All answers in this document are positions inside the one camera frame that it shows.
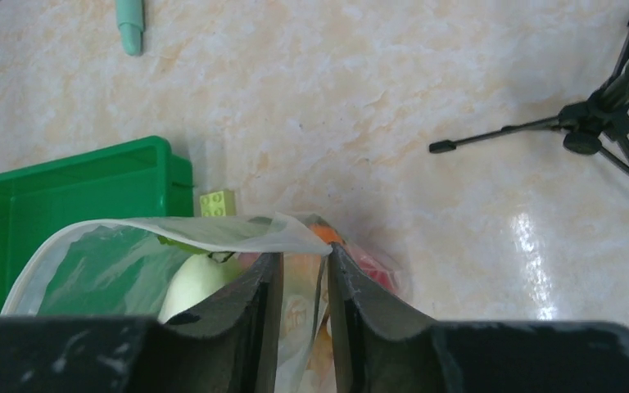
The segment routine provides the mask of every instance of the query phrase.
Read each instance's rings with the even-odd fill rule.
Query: green tray
[[[149,137],[0,174],[0,311],[30,256],[87,219],[193,216],[192,165]]]

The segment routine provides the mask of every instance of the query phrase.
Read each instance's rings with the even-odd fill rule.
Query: tripod foot
[[[431,145],[428,147],[428,151],[430,151],[432,154],[446,153],[453,150],[457,150],[457,144],[449,139],[431,143]]]
[[[565,150],[583,156],[593,156],[601,150],[601,141],[588,133],[569,133],[563,140]]]

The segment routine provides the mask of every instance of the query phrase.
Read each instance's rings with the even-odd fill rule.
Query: orange object
[[[310,231],[319,236],[323,242],[329,243],[341,243],[344,244],[342,237],[336,232],[336,229],[322,224],[311,224]]]

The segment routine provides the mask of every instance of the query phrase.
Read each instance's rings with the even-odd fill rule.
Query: yellow object
[[[236,214],[235,193],[232,191],[204,194],[199,201],[201,202],[201,217],[224,217]]]

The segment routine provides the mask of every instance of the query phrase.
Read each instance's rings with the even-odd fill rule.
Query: marble table
[[[0,2],[0,172],[147,135],[242,213],[313,210],[441,319],[629,326],[629,178],[556,133],[427,144],[555,113],[608,77],[629,0]]]

